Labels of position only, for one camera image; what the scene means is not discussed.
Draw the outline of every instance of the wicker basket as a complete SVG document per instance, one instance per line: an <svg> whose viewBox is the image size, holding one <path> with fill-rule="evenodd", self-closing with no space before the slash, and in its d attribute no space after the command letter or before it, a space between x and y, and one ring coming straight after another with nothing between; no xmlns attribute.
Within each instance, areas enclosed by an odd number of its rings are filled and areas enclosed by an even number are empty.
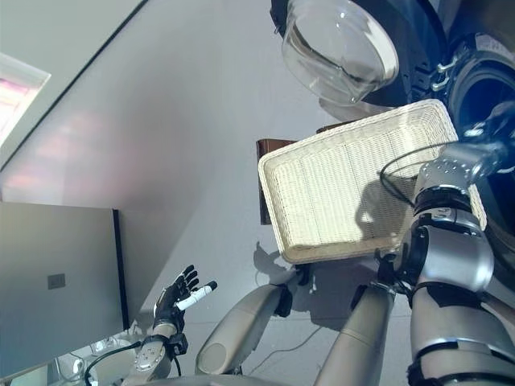
<svg viewBox="0 0 515 386"><path fill-rule="evenodd" d="M417 148L455 140L443 104L428 100L355 121L266 154L259 177L278 247L290 263L363 256L396 248L411 209L381 186L378 172ZM392 165L392 179L408 196L420 164L441 148ZM477 189L472 207L486 225Z"/></svg>

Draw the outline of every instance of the gray panel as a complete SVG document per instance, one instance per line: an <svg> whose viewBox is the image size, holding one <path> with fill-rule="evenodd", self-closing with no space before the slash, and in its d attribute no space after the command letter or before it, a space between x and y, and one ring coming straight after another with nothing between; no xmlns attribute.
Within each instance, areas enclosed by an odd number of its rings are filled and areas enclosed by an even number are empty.
<svg viewBox="0 0 515 386"><path fill-rule="evenodd" d="M112 211L0 203L0 377L121 330Z"/></svg>

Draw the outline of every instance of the black joint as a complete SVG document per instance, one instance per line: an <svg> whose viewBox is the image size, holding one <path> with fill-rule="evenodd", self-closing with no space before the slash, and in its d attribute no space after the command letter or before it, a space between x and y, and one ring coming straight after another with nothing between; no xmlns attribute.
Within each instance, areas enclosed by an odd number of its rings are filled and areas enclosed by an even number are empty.
<svg viewBox="0 0 515 386"><path fill-rule="evenodd" d="M288 289L287 285L280 285L282 287L281 297L279 298L279 304L274 311L274 314L282 318L286 318L290 315L291 307L293 306L293 295Z"/></svg>
<svg viewBox="0 0 515 386"><path fill-rule="evenodd" d="M172 335L166 344L168 358L172 360L175 356L186 354L187 346L188 343L185 334Z"/></svg>
<svg viewBox="0 0 515 386"><path fill-rule="evenodd" d="M427 288L427 293L440 308L449 306L461 306L476 310L486 310L481 307L481 296L469 289L457 285L427 281L417 285L415 292L421 288Z"/></svg>
<svg viewBox="0 0 515 386"><path fill-rule="evenodd" d="M470 198L453 187L432 187L420 192L415 199L414 213L436 207L452 207L472 213Z"/></svg>
<svg viewBox="0 0 515 386"><path fill-rule="evenodd" d="M360 302L361 298L363 297L363 294L365 293L365 290L368 288L367 285L360 285L356 288L356 292L354 293L354 297L351 301L351 311L354 311L354 309L357 306L357 303Z"/></svg>
<svg viewBox="0 0 515 386"><path fill-rule="evenodd" d="M397 269L397 275L410 285L417 284L418 276L426 262L429 232L422 225L424 220L425 216L422 216L422 219L414 223L410 230L410 237L402 244L402 262Z"/></svg>

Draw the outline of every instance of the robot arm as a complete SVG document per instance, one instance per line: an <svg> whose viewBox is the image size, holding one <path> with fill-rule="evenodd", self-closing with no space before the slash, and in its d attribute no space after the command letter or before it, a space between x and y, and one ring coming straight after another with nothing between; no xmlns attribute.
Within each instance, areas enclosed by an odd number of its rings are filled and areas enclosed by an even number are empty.
<svg viewBox="0 0 515 386"><path fill-rule="evenodd" d="M197 289L199 280L193 265L188 266L164 289L154 306L154 327L152 335L145 338L142 349L130 369L123 386L146 384L151 380L167 378L174 360L180 375L176 356L187 351L184 328L184 311L210 294L216 287L215 281Z"/></svg>

